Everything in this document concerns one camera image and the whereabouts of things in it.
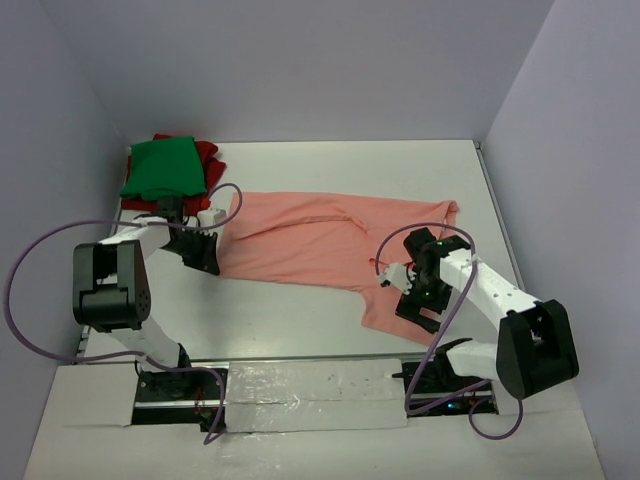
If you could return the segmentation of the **pink t shirt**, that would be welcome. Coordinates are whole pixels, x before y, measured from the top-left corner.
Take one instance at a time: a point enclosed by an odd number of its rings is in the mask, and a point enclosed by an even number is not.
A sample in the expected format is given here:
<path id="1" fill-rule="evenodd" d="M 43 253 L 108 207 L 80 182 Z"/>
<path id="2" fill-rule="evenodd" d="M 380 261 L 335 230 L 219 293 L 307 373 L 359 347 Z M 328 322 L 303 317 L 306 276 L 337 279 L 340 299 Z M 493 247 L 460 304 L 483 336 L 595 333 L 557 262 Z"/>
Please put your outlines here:
<path id="1" fill-rule="evenodd" d="M 427 222 L 436 238 L 452 235 L 455 201 L 246 192 L 231 206 L 239 212 L 218 248 L 222 277 L 353 291 L 364 300 L 362 326 L 430 344 L 432 334 L 396 316 L 400 293 L 381 287 L 374 268 L 409 263 L 401 227 Z"/>

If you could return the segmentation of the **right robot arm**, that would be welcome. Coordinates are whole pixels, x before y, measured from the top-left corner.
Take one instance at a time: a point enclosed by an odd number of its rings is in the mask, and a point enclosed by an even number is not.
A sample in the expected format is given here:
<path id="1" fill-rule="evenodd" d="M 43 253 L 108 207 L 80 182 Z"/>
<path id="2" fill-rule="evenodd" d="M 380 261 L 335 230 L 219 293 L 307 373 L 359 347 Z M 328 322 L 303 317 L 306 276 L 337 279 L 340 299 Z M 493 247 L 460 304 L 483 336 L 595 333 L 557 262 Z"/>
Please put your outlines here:
<path id="1" fill-rule="evenodd" d="M 458 291 L 491 323 L 493 343 L 461 338 L 436 347 L 421 383 L 447 391 L 476 381 L 499 382 L 524 400 L 579 373 L 569 316 L 556 300 L 542 301 L 487 266 L 458 235 L 436 239 L 427 228 L 403 242 L 408 264 L 388 265 L 379 276 L 401 293 L 395 313 L 430 334 L 443 324 L 432 319 Z"/>

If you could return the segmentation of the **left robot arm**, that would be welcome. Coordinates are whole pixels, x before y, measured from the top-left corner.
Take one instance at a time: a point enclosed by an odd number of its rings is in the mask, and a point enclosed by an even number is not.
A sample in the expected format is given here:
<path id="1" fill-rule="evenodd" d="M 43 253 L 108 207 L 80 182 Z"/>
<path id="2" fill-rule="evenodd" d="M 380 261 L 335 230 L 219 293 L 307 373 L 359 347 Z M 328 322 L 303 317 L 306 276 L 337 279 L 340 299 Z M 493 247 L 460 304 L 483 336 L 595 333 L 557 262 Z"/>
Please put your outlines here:
<path id="1" fill-rule="evenodd" d="M 118 233 L 73 252 L 72 309 L 76 322 L 106 334 L 132 351 L 140 381 L 171 399 L 197 389 L 185 348 L 152 318 L 145 261 L 158 250 L 181 258 L 188 268 L 219 275 L 218 233 L 224 213 L 184 220 L 183 201 L 163 197 L 152 213 L 141 214 Z"/>

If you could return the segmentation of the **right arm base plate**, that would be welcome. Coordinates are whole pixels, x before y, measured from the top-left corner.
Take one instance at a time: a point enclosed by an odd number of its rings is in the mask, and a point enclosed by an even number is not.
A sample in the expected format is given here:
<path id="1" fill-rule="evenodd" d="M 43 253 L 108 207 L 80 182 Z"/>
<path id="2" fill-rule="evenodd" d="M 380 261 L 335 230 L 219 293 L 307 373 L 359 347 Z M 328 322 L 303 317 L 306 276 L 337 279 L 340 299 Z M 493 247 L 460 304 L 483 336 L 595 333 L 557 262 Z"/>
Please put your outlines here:
<path id="1" fill-rule="evenodd" d="M 497 412 L 490 383 L 468 390 L 481 379 L 456 376 L 440 360 L 430 359 L 419 376 L 416 375 L 421 363 L 418 358 L 404 358 L 400 362 L 400 370 L 392 377 L 403 382 L 403 408 L 409 417 L 466 415 L 473 407 L 477 413 Z"/>

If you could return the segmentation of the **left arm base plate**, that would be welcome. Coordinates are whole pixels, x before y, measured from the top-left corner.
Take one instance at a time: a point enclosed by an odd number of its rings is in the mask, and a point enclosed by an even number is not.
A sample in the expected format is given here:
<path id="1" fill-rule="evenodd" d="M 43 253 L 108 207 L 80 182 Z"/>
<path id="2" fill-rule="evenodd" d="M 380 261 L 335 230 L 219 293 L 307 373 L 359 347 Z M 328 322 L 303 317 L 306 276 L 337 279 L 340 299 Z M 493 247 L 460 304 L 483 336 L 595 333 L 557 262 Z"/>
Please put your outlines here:
<path id="1" fill-rule="evenodd" d="M 167 373 L 144 371 L 134 363 L 137 386 L 131 424 L 197 425 L 207 432 L 220 406 L 220 382 L 204 371 Z"/>

